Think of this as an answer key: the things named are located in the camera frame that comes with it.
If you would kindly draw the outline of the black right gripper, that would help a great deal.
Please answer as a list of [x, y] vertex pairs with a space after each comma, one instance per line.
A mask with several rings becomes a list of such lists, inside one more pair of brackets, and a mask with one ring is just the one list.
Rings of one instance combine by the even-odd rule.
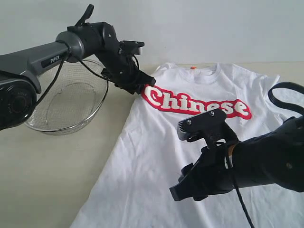
[[202, 148], [198, 160], [181, 169], [179, 183], [169, 188], [174, 201], [187, 198], [201, 201], [235, 188], [226, 160], [228, 146], [224, 142], [216, 142], [215, 146], [214, 151], [207, 146]]

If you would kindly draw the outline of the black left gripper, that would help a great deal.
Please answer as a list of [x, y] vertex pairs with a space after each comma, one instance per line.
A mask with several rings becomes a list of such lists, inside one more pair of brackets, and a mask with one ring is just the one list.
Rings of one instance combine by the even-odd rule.
[[134, 55], [126, 55], [119, 48], [118, 52], [101, 50], [101, 63], [104, 65], [102, 76], [113, 82], [121, 89], [132, 89], [140, 94], [146, 85], [154, 87], [156, 79], [139, 70], [133, 61]]

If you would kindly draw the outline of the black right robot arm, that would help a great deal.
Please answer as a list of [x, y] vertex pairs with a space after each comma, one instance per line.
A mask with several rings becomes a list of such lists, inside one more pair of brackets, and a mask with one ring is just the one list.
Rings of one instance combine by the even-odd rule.
[[304, 191], [304, 119], [291, 117], [276, 130], [243, 142], [209, 143], [170, 187], [175, 201], [277, 184]]

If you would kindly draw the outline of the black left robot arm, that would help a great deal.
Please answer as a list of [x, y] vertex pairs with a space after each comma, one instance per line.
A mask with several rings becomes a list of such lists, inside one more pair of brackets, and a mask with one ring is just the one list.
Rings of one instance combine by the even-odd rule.
[[40, 77], [63, 64], [83, 63], [96, 56], [104, 66], [97, 76], [130, 94], [154, 86], [155, 78], [144, 73], [136, 56], [144, 46], [139, 41], [119, 41], [115, 29], [106, 22], [78, 22], [61, 32], [52, 43], [0, 57], [0, 128], [24, 123], [45, 98]]

